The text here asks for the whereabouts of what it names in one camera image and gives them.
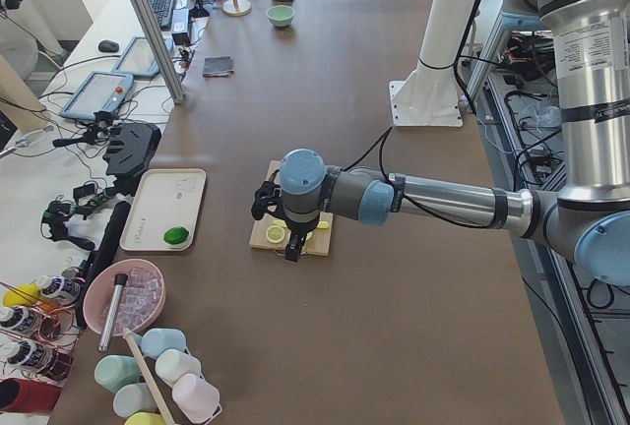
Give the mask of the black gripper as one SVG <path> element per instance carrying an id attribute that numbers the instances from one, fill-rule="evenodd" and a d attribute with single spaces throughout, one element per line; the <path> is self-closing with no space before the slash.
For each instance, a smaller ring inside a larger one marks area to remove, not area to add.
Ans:
<path id="1" fill-rule="evenodd" d="M 254 220 L 262 220 L 265 214 L 285 220 L 282 188 L 276 182 L 277 174 L 277 171 L 273 171 L 269 178 L 264 180 L 260 188 L 255 191 L 254 202 L 251 207 L 251 215 Z M 291 262 L 298 262 L 304 244 L 305 235 L 292 232 L 284 249 L 284 258 Z"/>

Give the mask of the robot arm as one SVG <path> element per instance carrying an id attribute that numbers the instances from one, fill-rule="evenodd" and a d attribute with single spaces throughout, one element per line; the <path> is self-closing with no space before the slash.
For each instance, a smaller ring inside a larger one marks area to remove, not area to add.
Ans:
<path id="1" fill-rule="evenodd" d="M 328 165 L 289 152 L 255 192 L 252 215 L 284 220 L 297 261 L 322 213 L 380 226 L 391 213 L 505 229 L 553 249 L 592 277 L 629 282 L 629 0 L 503 0 L 509 30 L 552 34 L 566 180 L 556 191 L 507 191 Z"/>

